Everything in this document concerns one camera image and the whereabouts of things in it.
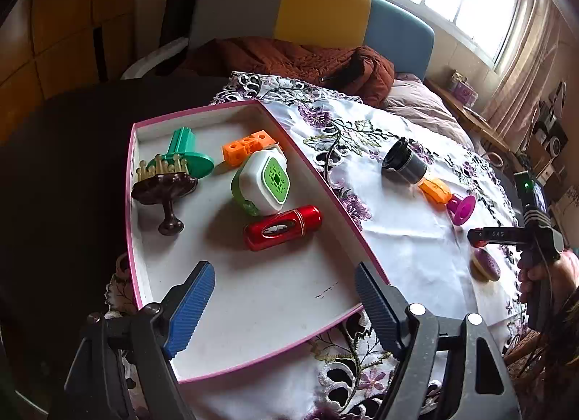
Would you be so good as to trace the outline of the person right hand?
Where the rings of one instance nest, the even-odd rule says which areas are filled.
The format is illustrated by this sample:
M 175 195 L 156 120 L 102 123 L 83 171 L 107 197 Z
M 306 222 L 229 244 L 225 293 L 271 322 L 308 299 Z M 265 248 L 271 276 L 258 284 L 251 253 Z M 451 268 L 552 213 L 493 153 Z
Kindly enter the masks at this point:
M 530 269 L 523 268 L 523 259 L 520 259 L 518 280 L 520 281 L 520 297 L 522 303 L 526 303 L 530 297 L 534 283 L 542 280 L 550 280 L 553 291 L 553 311 L 559 311 L 575 290 L 578 288 L 578 257 L 571 250 L 564 250 L 559 260 L 549 266 L 537 265 Z

